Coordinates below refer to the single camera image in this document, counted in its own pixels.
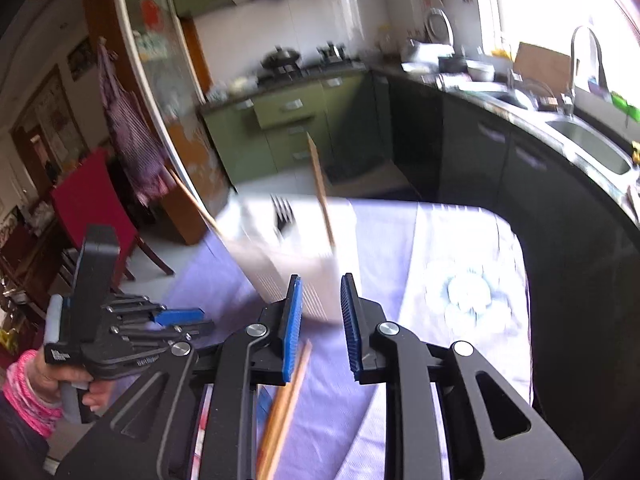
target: blue gripper pad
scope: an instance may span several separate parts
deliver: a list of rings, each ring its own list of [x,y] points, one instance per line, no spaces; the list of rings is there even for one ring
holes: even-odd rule
[[[349,367],[353,372],[353,377],[357,381],[360,379],[362,371],[362,341],[358,328],[358,318],[355,312],[353,295],[357,292],[351,286],[348,275],[340,280],[340,307],[342,309],[342,321],[344,323],[344,334],[347,339],[347,352],[349,354]]]
[[[298,335],[302,319],[302,279],[299,276],[291,277],[285,301],[290,302],[290,309],[282,341],[284,349],[282,353],[282,378],[288,383],[296,367],[296,350],[298,349]]]
[[[154,317],[154,321],[162,326],[194,323],[204,320],[204,312],[199,308],[163,310]]]

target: pot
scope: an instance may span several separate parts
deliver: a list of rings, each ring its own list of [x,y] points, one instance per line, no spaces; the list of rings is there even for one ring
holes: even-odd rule
[[[262,60],[262,66],[268,70],[274,70],[283,66],[297,66],[300,53],[293,48],[276,46],[276,50],[268,53]]]
[[[466,57],[464,56],[439,57],[438,67],[440,69],[440,73],[443,73],[443,74],[466,73]]]
[[[327,41],[326,46],[319,46],[318,52],[322,56],[323,61],[331,61],[332,59],[344,59],[344,44],[334,45],[331,41]]]

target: chopsticks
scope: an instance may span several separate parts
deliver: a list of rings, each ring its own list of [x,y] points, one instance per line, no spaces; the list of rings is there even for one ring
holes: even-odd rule
[[[169,171],[169,174],[171,174],[171,176],[175,180],[175,183],[180,187],[181,190],[184,191],[184,193],[187,195],[188,199],[191,200],[191,203],[194,206],[196,206],[196,209],[198,210],[198,212],[200,213],[200,216],[202,216],[204,221],[211,226],[211,228],[216,232],[216,234],[218,236],[222,237],[222,234],[220,234],[220,229],[218,227],[216,219],[213,218],[213,216],[211,216],[209,214],[209,212],[206,209],[203,208],[203,206],[200,204],[200,202],[198,202],[196,200],[196,198],[191,194],[191,191],[189,191],[187,189],[187,187],[183,184],[183,182],[180,180],[180,178],[174,173],[174,170],[172,170],[171,168],[167,168],[167,170]]]
[[[293,420],[293,412],[300,396],[300,389],[305,380],[311,349],[311,341],[307,341],[296,364],[291,382],[278,389],[273,401],[258,450],[257,480],[272,480],[276,473],[284,442]]]
[[[334,250],[334,232],[331,229],[331,222],[329,220],[329,211],[326,204],[326,191],[324,189],[324,179],[322,179],[322,172],[320,170],[320,158],[318,157],[318,149],[316,148],[316,144],[309,134],[306,134],[306,142],[308,142],[309,152],[311,153],[311,166],[314,170],[316,195],[318,196],[318,202],[320,203],[320,209],[322,210],[324,226],[326,227],[326,235],[329,238],[329,245],[331,246],[332,250]]]

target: red chair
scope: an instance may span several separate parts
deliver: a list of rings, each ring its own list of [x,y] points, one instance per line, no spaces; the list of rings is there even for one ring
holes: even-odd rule
[[[124,211],[107,172],[106,150],[99,148],[89,155],[81,166],[51,191],[51,199],[58,220],[78,250],[82,247],[88,224],[110,225],[115,229],[120,243],[120,256],[113,273],[115,287],[120,283],[123,274],[130,280],[135,279],[126,267],[127,258],[135,245],[138,245],[166,274],[174,273],[171,267],[143,242]]]

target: black cabinet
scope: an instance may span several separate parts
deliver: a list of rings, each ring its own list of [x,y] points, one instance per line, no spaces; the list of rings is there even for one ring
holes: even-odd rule
[[[507,155],[508,124],[451,96],[444,97],[443,110],[438,202],[494,210]]]
[[[425,202],[435,202],[442,157],[442,93],[405,78],[389,78],[393,153]]]
[[[513,131],[495,211],[524,254],[536,396],[586,477],[640,407],[638,232],[616,208],[559,153]]]

